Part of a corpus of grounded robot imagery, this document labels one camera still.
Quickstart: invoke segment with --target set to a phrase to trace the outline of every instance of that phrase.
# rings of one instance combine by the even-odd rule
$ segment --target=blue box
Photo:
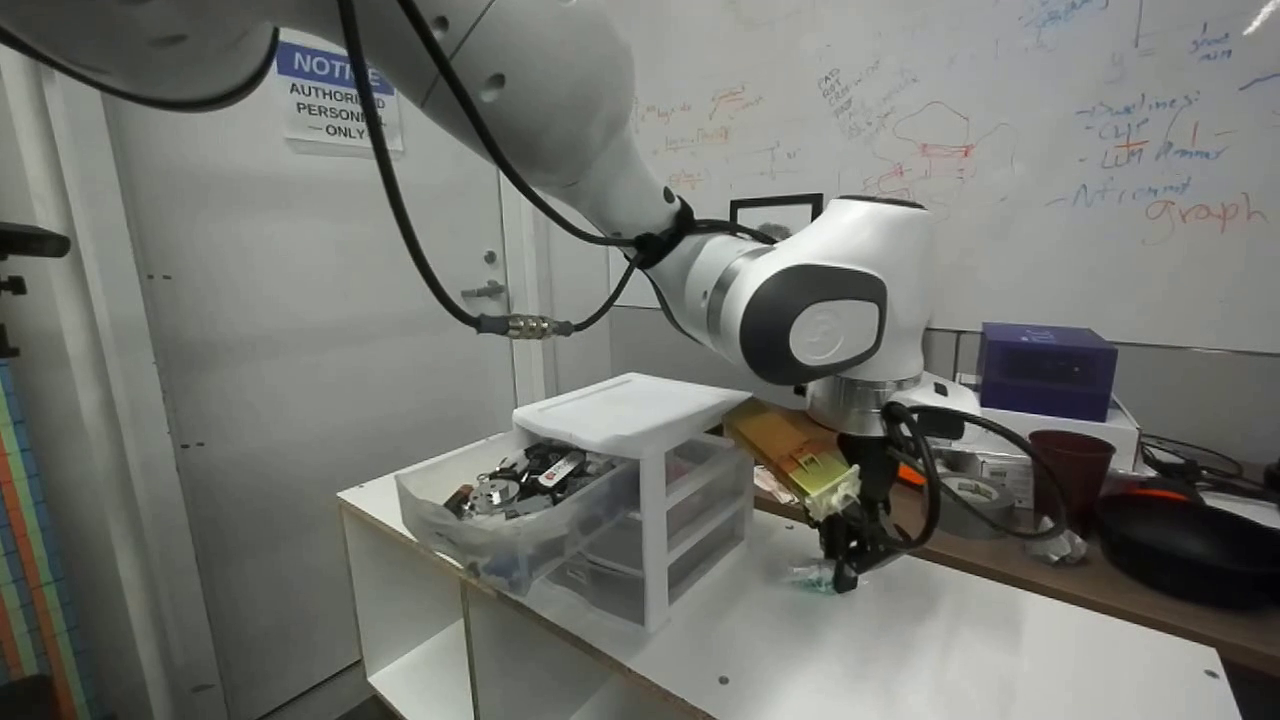
[[[1109,421],[1117,344],[1093,328],[982,323],[982,406]]]

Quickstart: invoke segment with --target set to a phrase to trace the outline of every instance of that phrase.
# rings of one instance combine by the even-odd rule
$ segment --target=plastic drawer
[[[490,437],[427,464],[396,473],[403,527],[470,569],[475,577],[525,593],[548,562],[575,553],[592,532],[625,510],[625,497],[636,482],[636,464],[617,461],[589,488],[565,505],[521,518],[456,518],[443,500],[470,482],[481,473],[515,455],[512,437]]]
[[[679,488],[683,492],[679,492],[675,509],[668,509],[668,556],[673,561],[688,543],[695,543],[707,532],[707,523],[723,518],[723,510],[733,510],[746,500],[746,461],[728,447],[728,464],[715,464],[715,475],[700,473],[700,481],[679,482]],[[645,573],[638,510],[625,510],[583,553],[599,562]]]
[[[746,532],[746,505],[723,510],[715,527],[700,543],[692,543],[673,569],[668,587],[679,601],[720,556],[728,556]],[[645,573],[625,569],[599,556],[575,556],[557,573],[557,582],[579,593],[589,602],[645,623]]]
[[[679,505],[688,492],[715,482],[723,473],[746,473],[742,451],[720,437],[695,437],[668,451],[665,475],[668,475],[668,509]],[[628,492],[628,509],[638,510],[638,482]]]

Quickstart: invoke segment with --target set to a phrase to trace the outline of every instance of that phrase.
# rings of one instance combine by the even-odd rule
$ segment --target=notice sign
[[[282,135],[323,149],[367,149],[350,58],[327,46],[275,45],[275,74],[282,81]],[[398,149],[396,89],[385,73],[367,73],[388,143]]]

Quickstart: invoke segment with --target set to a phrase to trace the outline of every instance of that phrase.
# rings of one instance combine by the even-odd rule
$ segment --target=door
[[[504,278],[496,172],[398,112],[443,282]],[[112,104],[125,198],[233,715],[319,715],[361,673],[332,492],[508,425],[512,347],[456,328],[361,143],[288,140],[273,74],[213,116]]]

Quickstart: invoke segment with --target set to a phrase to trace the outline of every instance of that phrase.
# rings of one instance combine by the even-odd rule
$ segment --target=black cable
[[[515,182],[515,193],[541,207],[552,225],[560,225],[569,236],[583,241],[583,245],[607,245],[607,247],[632,247],[636,241],[619,241],[619,236],[599,236],[599,230],[583,230],[575,228],[569,216],[560,216],[560,207],[552,207],[525,176],[521,168],[508,159],[508,153],[496,143],[496,135],[489,130],[467,82],[456,74],[448,53],[439,46],[439,38],[430,35],[424,12],[417,9],[417,0],[398,0],[403,21],[413,23],[417,38],[427,46],[435,73],[443,74],[453,101],[463,106],[463,116],[470,118],[489,159]]]
[[[903,547],[923,547],[932,541],[938,516],[942,516],[942,497],[938,497],[942,482],[938,482],[938,473],[935,473],[935,451],[932,451],[932,442],[928,442],[928,437],[918,429],[918,416],[903,412],[899,421],[903,421],[906,437],[914,440],[914,455],[923,461],[923,469],[911,464],[923,475],[923,523],[918,523],[914,536],[906,536],[899,523],[893,523],[893,527],[894,527]]]
[[[753,236],[755,245],[774,245],[774,236],[734,220],[692,220],[692,230],[723,230],[723,236]]]
[[[569,323],[569,337],[595,328],[613,311],[613,305],[625,295],[632,276],[636,276],[636,265],[628,265],[628,271],[617,278],[617,289],[604,295],[604,305],[592,315]]]
[[[346,45],[346,55],[350,55],[350,74],[355,74],[355,97],[361,97],[361,112],[365,112],[365,129],[367,129],[367,143],[371,143],[371,159],[375,159],[375,176],[385,181],[385,196],[391,204],[391,216],[396,216],[396,228],[398,228],[398,241],[403,241],[403,253],[413,259],[413,266],[424,276],[424,282],[430,289],[435,305],[481,333],[481,315],[470,315],[467,306],[461,306],[448,289],[439,282],[421,236],[417,236],[417,225],[403,207],[403,193],[398,193],[398,176],[391,168],[391,153],[388,153],[388,135],[385,135],[385,116],[375,112],[375,101],[371,101],[371,81],[367,81],[367,58],[365,58],[365,38],[361,38],[361,14],[355,14],[355,0],[336,0],[336,12],[341,12],[341,23],[342,23],[342,45]]]
[[[906,416],[914,416],[914,429],[918,429],[918,421],[923,421],[923,425],[928,425],[928,421],[976,425],[976,429],[1008,440],[1013,447],[1018,447],[1018,451],[1040,469],[1040,481],[1053,482],[1053,505],[1055,505],[1055,510],[1053,510],[1053,523],[1046,523],[1046,527],[1030,527],[1030,532],[1027,532],[1027,527],[1013,527],[1013,523],[979,510],[976,505],[969,505],[958,492],[950,492],[950,482],[942,482],[942,475],[938,475],[935,469],[932,469],[932,475],[923,473],[923,482],[938,482],[938,492],[949,492],[965,510],[971,510],[971,516],[982,518],[989,527],[994,527],[994,532],[1002,532],[1002,536],[1017,536],[1017,541],[1046,541],[1046,536],[1059,536],[1059,532],[1067,527],[1067,523],[1064,523],[1064,516],[1067,516],[1064,482],[1059,482],[1055,469],[1053,469],[1022,437],[1017,437],[1013,429],[1002,429],[1002,425],[994,425],[994,421],[989,421],[989,416],[965,416],[965,412],[950,412],[950,406],[906,406]]]
[[[1180,461],[1194,461],[1202,473],[1211,473],[1211,475],[1243,475],[1243,464],[1235,461],[1235,455],[1229,455],[1229,451],[1216,451],[1216,447],[1202,447],[1202,442],[1189,442],[1189,440],[1175,440],[1175,437],[1157,437],[1157,431],[1142,431],[1140,437],[1147,447],[1162,447],[1162,451],[1173,451],[1173,455],[1180,455]]]
[[[63,63],[63,58],[56,58],[53,53],[44,53],[44,46],[13,35],[9,29],[0,29],[0,46],[13,46],[13,53],[20,53],[20,55],[32,55],[32,58],[39,58],[39,63],[46,63],[46,66],[56,66],[56,73],[63,73],[63,74],[73,74],[73,81],[102,93],[102,97],[118,97],[118,101],[129,101],[129,104],[163,106],[163,112],[216,112],[216,106],[239,104],[239,101],[253,97],[253,93],[263,82],[263,74],[275,66],[275,45],[279,45],[279,29],[273,29],[273,38],[266,38],[266,46],[263,46],[263,58],[261,58],[245,81],[237,81],[233,89],[221,89],[221,93],[213,93],[213,97],[140,97],[140,93],[112,89],[112,82],[102,82],[102,81],[94,81],[94,74],[87,74],[87,73],[81,73],[81,66],[73,66],[73,63]]]
[[[542,315],[470,315],[467,306],[461,306],[448,289],[439,282],[421,236],[417,236],[417,225],[403,207],[403,193],[398,193],[398,176],[396,176],[396,165],[391,165],[391,153],[388,153],[388,130],[385,130],[385,118],[375,112],[375,97],[371,97],[371,81],[367,81],[367,55],[365,55],[365,38],[361,38],[361,14],[355,14],[355,4],[350,0],[341,0],[341,23],[342,23],[342,45],[346,45],[346,55],[350,55],[350,74],[355,74],[355,97],[361,97],[361,112],[365,112],[365,129],[367,129],[367,143],[371,143],[371,159],[375,159],[375,172],[378,172],[378,182],[385,182],[385,196],[391,204],[391,216],[396,216],[396,228],[398,228],[398,241],[403,241],[403,253],[413,254],[413,266],[424,276],[424,282],[430,289],[430,295],[439,298],[439,306],[475,328],[475,333],[496,333],[496,337],[575,337],[575,333],[589,333],[595,328],[613,306],[617,298],[625,295],[636,265],[628,265],[628,271],[619,276],[619,282],[607,291],[607,298],[569,323],[569,320],[542,320]]]

